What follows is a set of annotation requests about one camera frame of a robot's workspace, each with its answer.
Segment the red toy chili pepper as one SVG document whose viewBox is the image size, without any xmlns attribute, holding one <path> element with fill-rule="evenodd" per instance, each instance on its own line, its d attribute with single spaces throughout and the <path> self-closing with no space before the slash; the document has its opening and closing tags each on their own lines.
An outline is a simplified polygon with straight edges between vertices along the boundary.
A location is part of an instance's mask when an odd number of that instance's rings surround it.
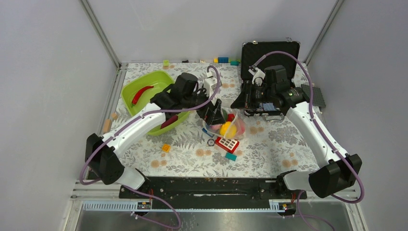
<svg viewBox="0 0 408 231">
<path fill-rule="evenodd" d="M 132 99 L 132 101 L 131 101 L 132 106 L 134 106 L 134 105 L 136 105 L 136 104 L 138 103 L 138 101 L 140 100 L 142 94 L 143 94 L 145 91 L 147 91 L 147 90 L 149 90 L 149 89 L 152 89 L 152 88 L 154 88 L 154 86 L 145 86 L 145 87 L 141 88 L 141 89 L 134 95 L 134 97 L 133 97 L 133 99 Z"/>
</svg>

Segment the clear zip top bag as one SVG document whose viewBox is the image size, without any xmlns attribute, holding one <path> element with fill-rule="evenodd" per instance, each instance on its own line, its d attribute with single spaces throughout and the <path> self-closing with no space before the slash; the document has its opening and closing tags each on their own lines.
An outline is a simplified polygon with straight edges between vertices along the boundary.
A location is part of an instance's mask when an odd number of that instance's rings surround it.
<svg viewBox="0 0 408 231">
<path fill-rule="evenodd" d="M 246 136 L 246 124 L 240 118 L 237 109 L 232 109 L 233 100 L 222 100 L 221 114 L 224 116 L 223 124 L 208 125 L 203 122 L 203 128 L 210 134 L 225 139 L 240 140 Z"/>
</svg>

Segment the green plastic tub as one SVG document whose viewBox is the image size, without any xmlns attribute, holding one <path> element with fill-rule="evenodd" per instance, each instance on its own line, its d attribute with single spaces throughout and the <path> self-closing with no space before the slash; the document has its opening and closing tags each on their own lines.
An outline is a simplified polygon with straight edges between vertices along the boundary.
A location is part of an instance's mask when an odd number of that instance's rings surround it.
<svg viewBox="0 0 408 231">
<path fill-rule="evenodd" d="M 174 79 L 165 71 L 154 71 L 146 75 L 143 75 L 136 80 L 130 82 L 123 87 L 121 96 L 127 108 L 127 111 L 131 116 L 135 116 L 139 113 L 150 99 L 157 93 L 164 90 L 168 85 L 173 84 Z M 145 86 L 154 86 L 154 88 L 145 91 L 138 103 L 132 106 L 132 99 L 134 95 Z"/>
</svg>

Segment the yellow toy pear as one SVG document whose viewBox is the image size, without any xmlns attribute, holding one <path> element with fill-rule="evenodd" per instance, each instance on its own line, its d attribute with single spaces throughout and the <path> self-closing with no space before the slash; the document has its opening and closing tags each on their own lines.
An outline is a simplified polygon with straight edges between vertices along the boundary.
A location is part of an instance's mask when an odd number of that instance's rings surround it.
<svg viewBox="0 0 408 231">
<path fill-rule="evenodd" d="M 237 133 L 237 127 L 232 122 L 228 121 L 222 125 L 219 134 L 225 139 L 233 139 Z"/>
</svg>

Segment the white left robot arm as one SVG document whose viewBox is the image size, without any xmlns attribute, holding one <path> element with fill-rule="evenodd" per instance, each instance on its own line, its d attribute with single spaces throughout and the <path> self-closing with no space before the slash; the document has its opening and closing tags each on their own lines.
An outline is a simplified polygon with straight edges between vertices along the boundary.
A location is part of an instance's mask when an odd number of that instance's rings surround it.
<svg viewBox="0 0 408 231">
<path fill-rule="evenodd" d="M 137 169 L 125 167 L 120 161 L 134 142 L 182 112 L 195 111 L 207 125 L 223 124 L 222 101 L 216 98 L 221 85 L 220 77 L 213 77 L 210 71 L 208 74 L 208 79 L 215 83 L 199 87 L 196 76 L 181 73 L 175 83 L 155 94 L 128 122 L 102 136 L 95 133 L 89 135 L 85 166 L 97 176 L 96 181 L 105 185 L 125 185 L 131 188 L 136 197 L 143 198 L 149 193 L 146 177 Z"/>
</svg>

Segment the maroon toy sweet potato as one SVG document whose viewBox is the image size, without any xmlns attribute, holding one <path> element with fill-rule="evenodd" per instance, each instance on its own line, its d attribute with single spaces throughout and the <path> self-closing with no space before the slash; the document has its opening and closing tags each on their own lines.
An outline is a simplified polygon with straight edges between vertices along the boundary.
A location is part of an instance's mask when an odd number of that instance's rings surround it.
<svg viewBox="0 0 408 231">
<path fill-rule="evenodd" d="M 176 122 L 178 120 L 178 115 L 174 115 L 171 118 L 167 119 L 160 127 L 160 129 L 164 129 L 165 127 L 173 124 L 174 122 Z"/>
</svg>

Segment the pink toy peach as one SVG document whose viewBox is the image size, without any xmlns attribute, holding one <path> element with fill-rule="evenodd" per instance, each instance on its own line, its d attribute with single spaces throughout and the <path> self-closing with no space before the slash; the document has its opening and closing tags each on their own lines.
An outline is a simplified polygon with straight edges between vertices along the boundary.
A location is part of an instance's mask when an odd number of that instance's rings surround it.
<svg viewBox="0 0 408 231">
<path fill-rule="evenodd" d="M 210 129 L 211 129 L 212 131 L 218 131 L 218 130 L 220 130 L 220 128 L 222 127 L 222 124 L 210 125 L 209 127 L 210 127 Z"/>
</svg>

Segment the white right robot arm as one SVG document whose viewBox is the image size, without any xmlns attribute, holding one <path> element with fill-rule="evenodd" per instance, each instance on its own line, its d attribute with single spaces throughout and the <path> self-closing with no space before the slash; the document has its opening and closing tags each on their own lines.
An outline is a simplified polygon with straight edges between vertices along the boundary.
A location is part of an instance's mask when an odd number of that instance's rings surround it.
<svg viewBox="0 0 408 231">
<path fill-rule="evenodd" d="M 232 107 L 253 109 L 261 103 L 272 103 L 299 130 L 319 166 L 316 171 L 288 171 L 278 175 L 278 196 L 288 198 L 295 190 L 312 190 L 318 197 L 325 198 L 358 183 L 360 196 L 354 202 L 361 201 L 365 195 L 358 175 L 362 160 L 358 154 L 350 155 L 324 127 L 313 108 L 313 95 L 293 87 L 282 65 L 264 70 L 253 65 L 249 73 L 253 77 L 244 81 Z"/>
</svg>

